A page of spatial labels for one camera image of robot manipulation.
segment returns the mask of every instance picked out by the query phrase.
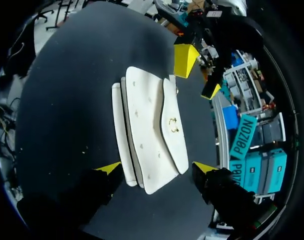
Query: wire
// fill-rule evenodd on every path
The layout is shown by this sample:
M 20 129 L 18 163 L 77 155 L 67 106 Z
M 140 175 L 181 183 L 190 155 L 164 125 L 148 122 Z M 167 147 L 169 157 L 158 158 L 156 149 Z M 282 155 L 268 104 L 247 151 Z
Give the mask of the wire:
M 0 109 L 3 111 L 3 113 L 6 113 L 5 110 L 4 110 L 4 108 L 2 108 L 1 106 L 0 106 Z
M 14 140 L 10 137 L 10 134 L 8 133 L 7 129 L 6 129 L 6 124 L 5 122 L 0 118 L 0 122 L 2 124 L 2 128 L 4 130 L 4 132 L 8 135 L 9 140 L 11 141 L 11 143 L 14 145 Z
M 11 108 L 11 106 L 12 106 L 12 104 L 13 104 L 13 102 L 14 102 L 15 100 L 21 100 L 21 99 L 20 99 L 19 97 L 14 98 L 14 99 L 12 100 L 12 102 L 10 103 L 9 108 Z

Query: teal sign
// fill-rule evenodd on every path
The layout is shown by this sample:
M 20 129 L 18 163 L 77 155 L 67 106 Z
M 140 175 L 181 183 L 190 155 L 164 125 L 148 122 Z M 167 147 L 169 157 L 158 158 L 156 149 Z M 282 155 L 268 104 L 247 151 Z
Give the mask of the teal sign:
M 245 159 L 246 153 L 250 148 L 255 128 L 257 125 L 257 119 L 253 116 L 242 115 L 235 140 L 233 142 L 230 155 L 237 159 Z

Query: black table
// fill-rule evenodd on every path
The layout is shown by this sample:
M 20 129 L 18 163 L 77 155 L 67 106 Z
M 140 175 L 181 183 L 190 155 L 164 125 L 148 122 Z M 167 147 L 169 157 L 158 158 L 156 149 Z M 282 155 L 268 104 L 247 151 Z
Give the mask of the black table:
M 111 86 L 129 66 L 167 77 L 175 38 L 151 19 L 108 2 L 89 5 L 54 33 L 35 60 L 17 116 L 24 195 L 39 192 L 58 200 L 83 170 L 119 161 Z M 193 184 L 191 163 L 217 163 L 198 67 L 189 79 L 177 78 L 177 86 L 189 170 L 150 196 L 123 181 L 84 231 L 106 240 L 194 240 L 206 230 L 213 208 Z

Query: cardboard box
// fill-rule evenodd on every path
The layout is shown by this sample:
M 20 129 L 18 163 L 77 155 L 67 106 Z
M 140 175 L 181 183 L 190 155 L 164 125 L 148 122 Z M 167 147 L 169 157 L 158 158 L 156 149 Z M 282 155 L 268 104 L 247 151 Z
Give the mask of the cardboard box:
M 258 93 L 261 94 L 263 92 L 263 89 L 262 89 L 260 82 L 258 80 L 254 80 L 254 83 L 255 83 Z

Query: teal storage box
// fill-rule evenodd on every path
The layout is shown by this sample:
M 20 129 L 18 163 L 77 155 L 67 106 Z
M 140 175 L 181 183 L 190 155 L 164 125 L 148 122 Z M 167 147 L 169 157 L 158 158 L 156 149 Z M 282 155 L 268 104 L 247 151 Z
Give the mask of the teal storage box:
M 233 180 L 235 180 L 239 186 L 244 187 L 245 160 L 230 160 L 230 171 L 233 173 Z
M 244 188 L 249 192 L 258 193 L 261 177 L 262 156 L 259 151 L 246 155 Z
M 281 190 L 285 175 L 287 154 L 280 148 L 269 152 L 269 166 L 264 193 L 276 193 Z
M 260 183 L 258 186 L 258 192 L 257 194 L 264 194 L 265 184 L 266 184 L 266 177 L 268 172 L 268 154 L 267 152 L 262 153 L 262 164 L 261 164 L 261 177 L 260 177 Z

